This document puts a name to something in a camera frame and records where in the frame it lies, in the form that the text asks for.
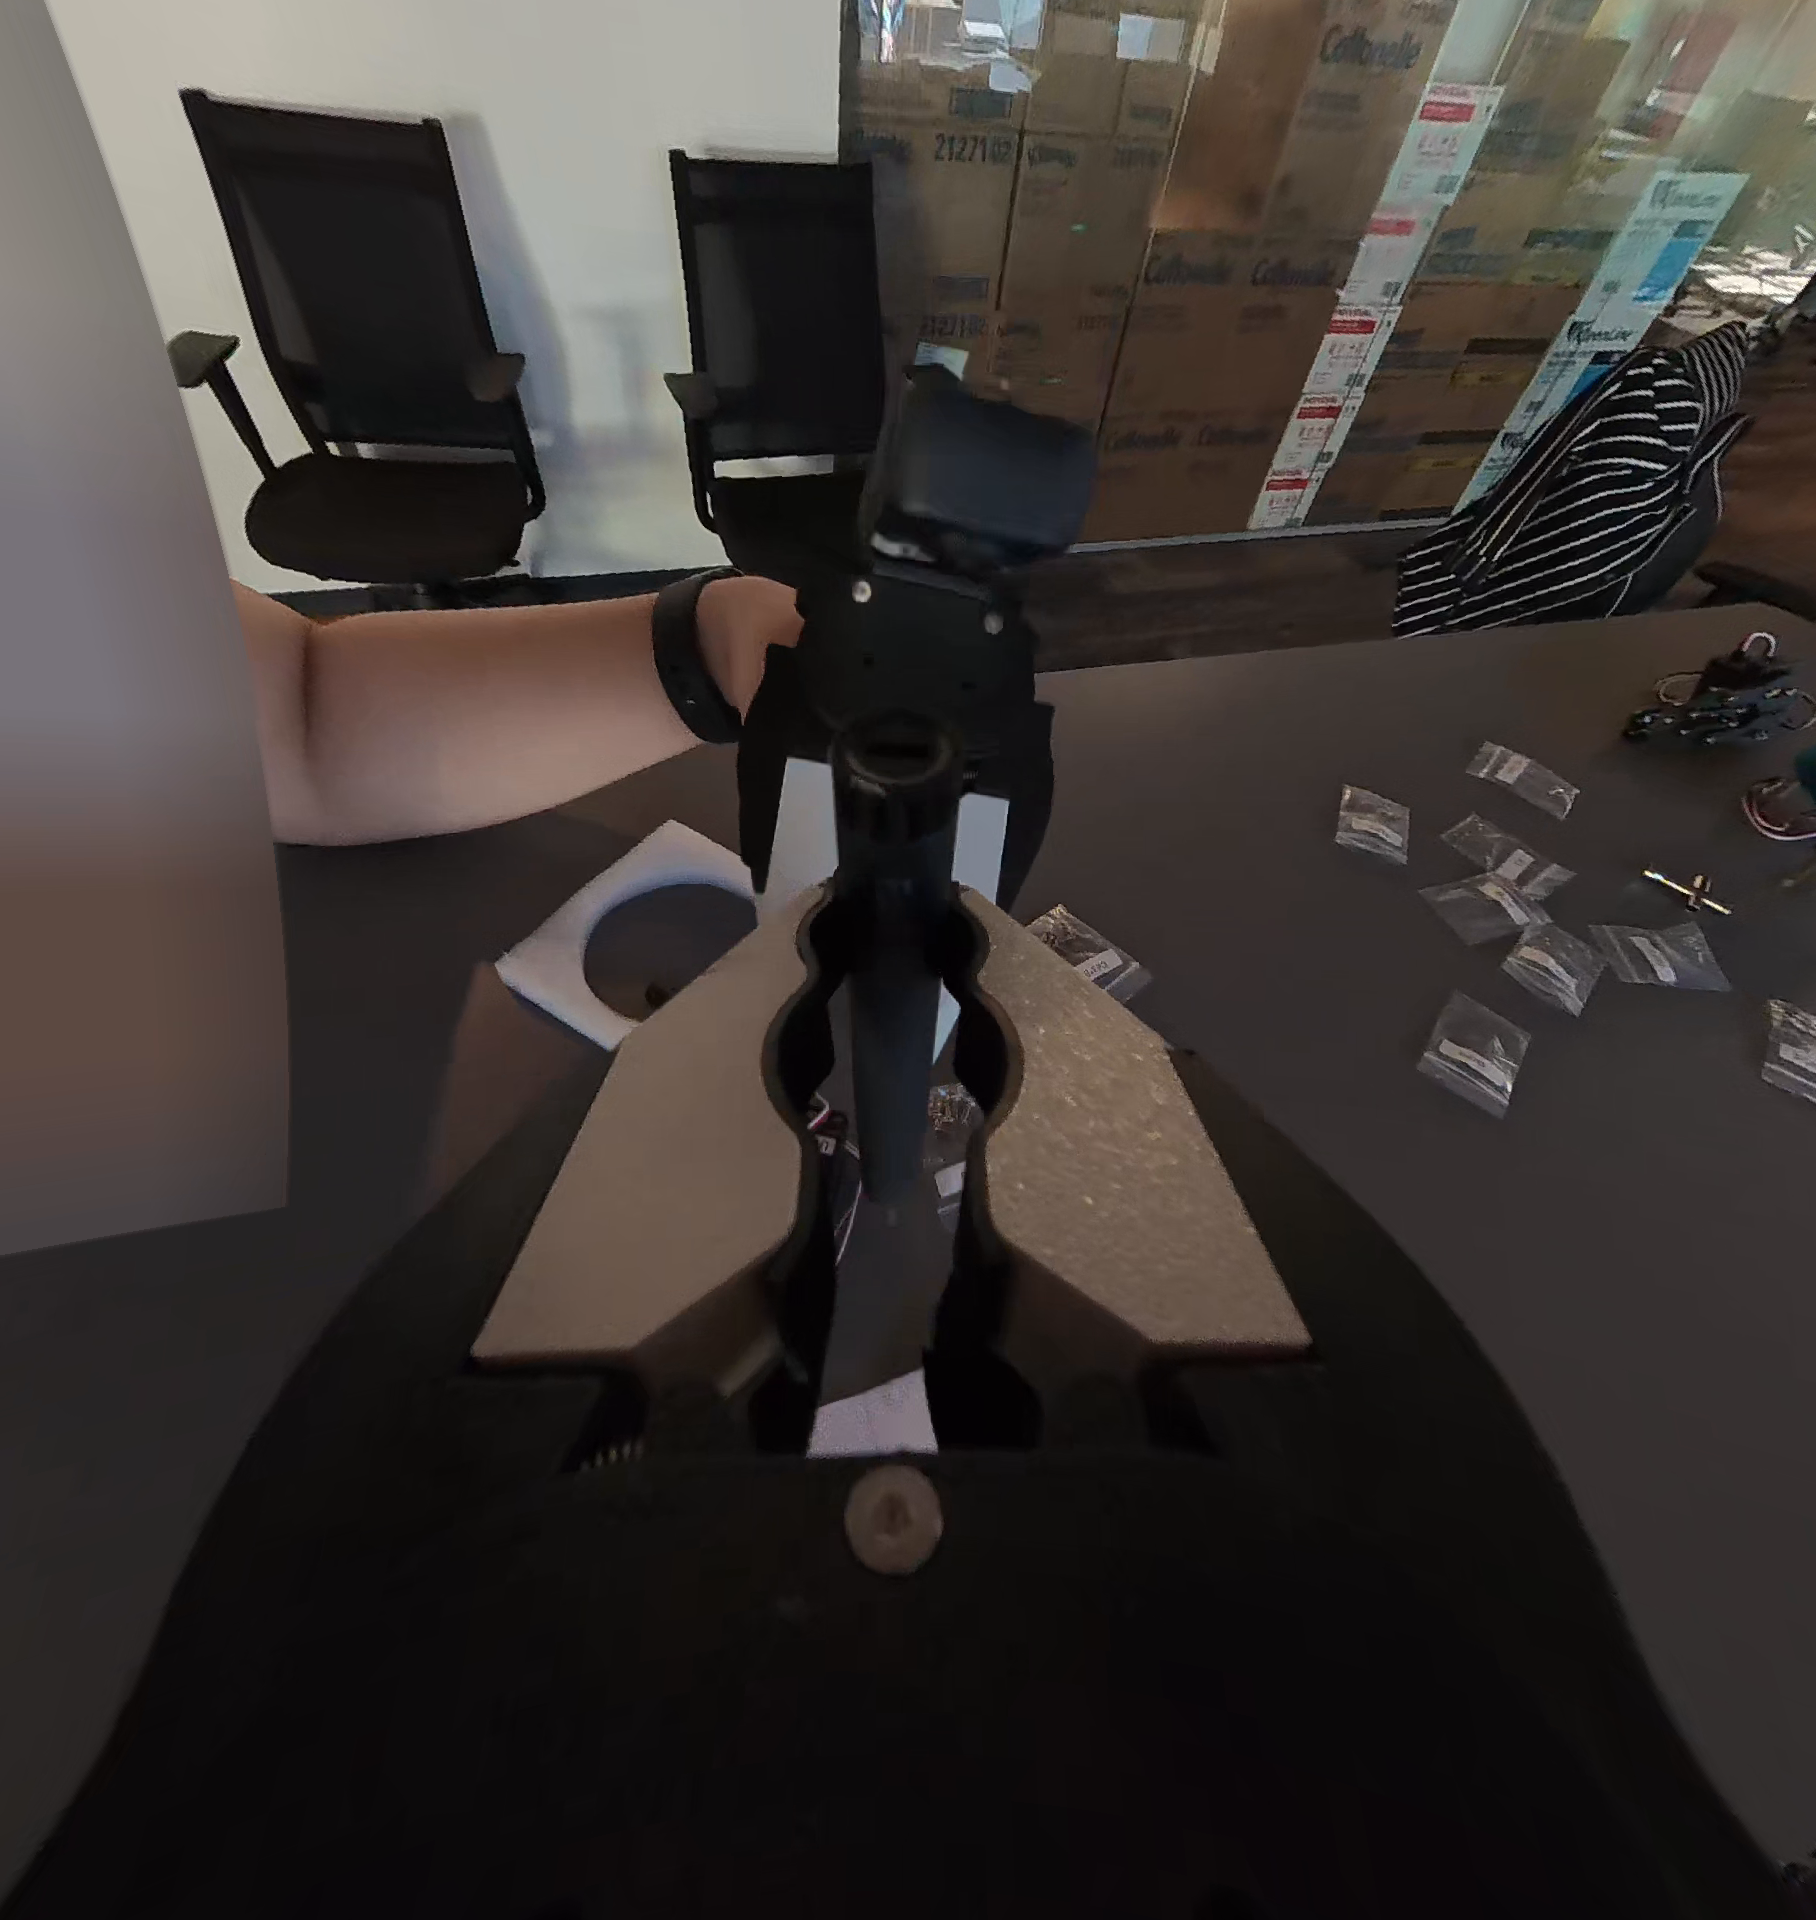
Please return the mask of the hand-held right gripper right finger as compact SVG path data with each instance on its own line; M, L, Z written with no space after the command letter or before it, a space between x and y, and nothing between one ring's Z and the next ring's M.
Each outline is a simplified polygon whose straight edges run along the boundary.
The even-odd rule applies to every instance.
M994 900L944 923L982 1110L944 1283L944 1444L1031 1447L1076 1398L1308 1357L1311 1332L1173 1054Z

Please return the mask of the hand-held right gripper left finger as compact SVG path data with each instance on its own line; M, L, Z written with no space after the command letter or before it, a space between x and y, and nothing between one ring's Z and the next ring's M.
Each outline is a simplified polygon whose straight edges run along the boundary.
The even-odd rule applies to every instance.
M606 1066L470 1356L819 1403L837 1283L831 1167L806 1102L831 1067L814 884Z

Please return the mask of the black electric screwdriver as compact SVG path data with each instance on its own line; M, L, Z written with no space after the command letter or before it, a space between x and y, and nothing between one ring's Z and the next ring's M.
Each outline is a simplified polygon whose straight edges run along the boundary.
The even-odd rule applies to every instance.
M834 961L862 1165L825 1375L831 1400L919 1363L942 1287L924 1160L964 790L964 757L926 713L875 710L831 743Z

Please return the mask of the person's left forearm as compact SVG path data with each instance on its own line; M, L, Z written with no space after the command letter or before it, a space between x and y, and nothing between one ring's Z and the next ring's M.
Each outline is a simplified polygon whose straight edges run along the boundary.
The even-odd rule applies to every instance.
M490 828L694 747L646 597L310 619L230 588L277 844Z

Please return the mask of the dark grey desk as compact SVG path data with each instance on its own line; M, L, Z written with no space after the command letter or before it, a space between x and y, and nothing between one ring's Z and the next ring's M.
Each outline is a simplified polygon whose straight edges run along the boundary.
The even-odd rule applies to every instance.
M1047 678L1057 802L1021 908L1065 900L1137 953L1140 1008L1363 1206L1439 1287L1553 1459L1662 1698L1657 1730L1737 1819L1649 1810L1697 1913L1768 1894L1816 1850L1816 1107L1762 1080L1764 1001L1816 1010L1816 886L1713 929L1729 994L1597 988L1537 1004L1417 898L1434 833L1499 795L1483 739L1579 789L1519 833L1572 864L1568 913L1658 919L1641 859L1739 891L1789 852L1737 818L1759 758L1619 739L1622 710L1739 608L1573 628L1376 638ZM293 1204L0 1260L0 1913L127 1703L197 1528L249 1430L409 1226L474 970L606 865L614 798L479 833L277 853L294 1061ZM300 1675L289 1764L194 1764L134 1834L89 1841L53 1915L1171 1915L1221 1871L1252 1762L1109 1735L1082 1713L1123 1660L1183 1690L1237 1596L1242 1521L1140 1558L1153 1598L1047 1657L1040 1606L956 1603L982 1684L934 1703L915 1764L860 1724L899 1665L851 1668L794 1764L673 1735L693 1684L565 1614L559 1675L624 1704L493 1700L375 1627L393 1708Z

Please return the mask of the person's left hand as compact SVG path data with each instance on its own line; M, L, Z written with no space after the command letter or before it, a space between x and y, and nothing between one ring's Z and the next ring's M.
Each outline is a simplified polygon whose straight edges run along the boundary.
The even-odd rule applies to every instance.
M796 593L774 578L731 574L704 583L696 604L701 658L739 718L748 718L771 654L803 632Z

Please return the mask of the clear labelled bag black screws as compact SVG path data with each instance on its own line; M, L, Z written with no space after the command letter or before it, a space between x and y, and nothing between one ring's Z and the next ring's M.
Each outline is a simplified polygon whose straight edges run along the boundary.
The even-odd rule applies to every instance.
M1044 908L1024 929L1115 1001L1135 1001L1153 978L1131 951L1115 943L1065 903Z

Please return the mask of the white foam piece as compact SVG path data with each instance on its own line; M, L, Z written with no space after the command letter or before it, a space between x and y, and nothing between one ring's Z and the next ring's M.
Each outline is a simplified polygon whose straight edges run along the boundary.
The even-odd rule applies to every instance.
M704 833L666 822L581 884L569 898L513 943L494 973L513 995L559 1021L604 1051L614 1051L641 1024L614 1010L585 975L585 951L600 923L634 898L676 886L701 886L763 908L748 864Z

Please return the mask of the black wristband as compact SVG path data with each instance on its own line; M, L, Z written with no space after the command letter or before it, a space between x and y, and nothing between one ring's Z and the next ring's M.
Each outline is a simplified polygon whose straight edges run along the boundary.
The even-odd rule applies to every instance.
M706 664L699 632L704 588L736 577L736 566L710 566L664 583L653 599L658 680L676 718L699 743L729 747L741 739L741 710Z

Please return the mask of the black mesh office chair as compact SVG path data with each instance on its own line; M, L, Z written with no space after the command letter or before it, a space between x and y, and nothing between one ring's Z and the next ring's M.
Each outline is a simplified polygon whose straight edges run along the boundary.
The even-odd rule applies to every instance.
M871 166L669 151L690 372L683 416L696 518L729 564L805 587L857 553L881 433Z
M181 92L253 333L304 451L269 453L233 333L183 330L174 387L213 391L259 470L253 552L362 587L380 611L524 593L548 494L434 117L354 115Z

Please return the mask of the cluster of small screw bags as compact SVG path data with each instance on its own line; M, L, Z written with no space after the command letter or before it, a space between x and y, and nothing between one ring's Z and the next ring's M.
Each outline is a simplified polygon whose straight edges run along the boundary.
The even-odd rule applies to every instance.
M1804 844L1816 853L1816 810L1795 782L1764 779L1744 793L1752 828L1774 844ZM1602 978L1677 994L1730 994L1733 980L1711 946L1701 916L1677 923L1592 923L1573 931L1546 911L1548 894L1568 876L1538 861L1526 844L1478 818L1448 833L1478 865L1422 898L1463 943L1499 943L1501 973L1533 1001L1579 1018ZM1507 1116L1532 1036L1503 1014L1452 994L1434 1018L1417 1070L1489 1116ZM1816 1010L1770 995L1762 1014L1762 1080L1816 1107Z

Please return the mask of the stack of cardboard boxes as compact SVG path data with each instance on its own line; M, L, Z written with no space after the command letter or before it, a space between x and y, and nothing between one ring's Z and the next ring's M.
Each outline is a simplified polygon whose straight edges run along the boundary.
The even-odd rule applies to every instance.
M841 4L901 361L1100 441L1085 542L1434 518L1816 271L1816 3Z

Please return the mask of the black white striped garment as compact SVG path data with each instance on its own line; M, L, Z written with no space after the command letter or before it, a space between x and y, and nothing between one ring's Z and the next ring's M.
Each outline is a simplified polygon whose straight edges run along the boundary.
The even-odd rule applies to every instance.
M1641 346L1573 397L1517 467L1398 557L1392 636L1581 622L1651 552L1703 433L1739 410L1749 321Z

